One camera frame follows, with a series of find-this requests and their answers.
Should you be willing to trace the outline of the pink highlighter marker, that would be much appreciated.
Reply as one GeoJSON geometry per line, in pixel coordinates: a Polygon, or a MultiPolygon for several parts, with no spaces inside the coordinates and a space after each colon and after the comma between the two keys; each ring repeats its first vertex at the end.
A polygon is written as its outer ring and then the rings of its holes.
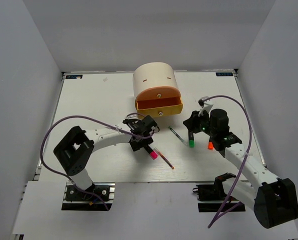
{"type": "Polygon", "coordinates": [[[149,145],[145,146],[144,149],[147,151],[151,159],[155,160],[158,157],[158,155],[149,145]]]}

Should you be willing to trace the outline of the orange drawer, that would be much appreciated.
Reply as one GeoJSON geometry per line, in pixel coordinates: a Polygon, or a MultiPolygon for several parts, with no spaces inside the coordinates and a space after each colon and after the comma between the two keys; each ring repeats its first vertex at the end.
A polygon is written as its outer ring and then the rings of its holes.
{"type": "Polygon", "coordinates": [[[136,101],[148,101],[180,97],[180,91],[172,86],[158,86],[145,89],[135,94],[136,101]]]}

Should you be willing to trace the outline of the cream round drawer box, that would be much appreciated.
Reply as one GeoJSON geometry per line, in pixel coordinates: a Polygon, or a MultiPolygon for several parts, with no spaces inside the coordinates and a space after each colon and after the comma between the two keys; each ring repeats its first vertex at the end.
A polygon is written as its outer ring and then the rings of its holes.
{"type": "Polygon", "coordinates": [[[178,89],[173,69],[163,62],[151,62],[141,65],[133,73],[132,81],[134,95],[142,90],[161,86],[178,89]]]}

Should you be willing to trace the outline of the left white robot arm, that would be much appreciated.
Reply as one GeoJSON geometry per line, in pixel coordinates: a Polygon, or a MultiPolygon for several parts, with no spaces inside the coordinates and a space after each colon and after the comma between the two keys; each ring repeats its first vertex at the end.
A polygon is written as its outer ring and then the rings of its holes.
{"type": "Polygon", "coordinates": [[[97,150],[117,144],[130,144],[132,150],[144,148],[151,158],[156,159],[150,144],[158,124],[147,115],[143,119],[126,118],[120,124],[93,130],[75,126],[54,148],[53,153],[67,176],[78,187],[77,193],[88,200],[94,195],[94,183],[88,175],[86,165],[97,150]]]}

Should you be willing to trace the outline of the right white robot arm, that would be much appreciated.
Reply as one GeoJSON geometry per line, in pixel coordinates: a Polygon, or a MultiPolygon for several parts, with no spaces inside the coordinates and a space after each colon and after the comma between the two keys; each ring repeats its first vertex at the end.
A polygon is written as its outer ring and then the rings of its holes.
{"type": "Polygon", "coordinates": [[[229,118],[223,109],[210,112],[193,111],[183,122],[188,129],[189,142],[193,135],[204,132],[214,149],[231,162],[247,179],[235,182],[237,176],[225,173],[215,177],[213,188],[202,190],[202,199],[209,196],[221,200],[229,196],[254,211],[258,222],[266,229],[298,218],[298,200],[295,184],[270,172],[253,156],[248,155],[242,141],[230,131],[229,118]]]}

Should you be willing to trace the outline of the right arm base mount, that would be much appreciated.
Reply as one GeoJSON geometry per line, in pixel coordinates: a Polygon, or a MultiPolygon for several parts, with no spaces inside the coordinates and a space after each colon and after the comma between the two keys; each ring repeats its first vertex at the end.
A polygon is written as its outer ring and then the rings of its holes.
{"type": "MultiPolygon", "coordinates": [[[[198,199],[198,212],[199,213],[216,213],[225,199],[225,193],[219,193],[213,183],[203,183],[196,185],[192,192],[197,195],[198,199]]],[[[221,212],[233,207],[239,201],[231,197],[221,212]]],[[[246,208],[244,204],[241,204],[231,210],[231,212],[245,212],[246,208]]]]}

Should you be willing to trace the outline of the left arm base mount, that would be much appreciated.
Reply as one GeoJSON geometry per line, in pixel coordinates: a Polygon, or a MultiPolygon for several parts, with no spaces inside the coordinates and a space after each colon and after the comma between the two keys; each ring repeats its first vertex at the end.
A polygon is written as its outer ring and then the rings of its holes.
{"type": "Polygon", "coordinates": [[[62,211],[105,212],[111,209],[115,193],[115,183],[95,183],[94,193],[99,195],[106,206],[97,197],[78,191],[73,184],[67,183],[62,201],[62,211]]]}

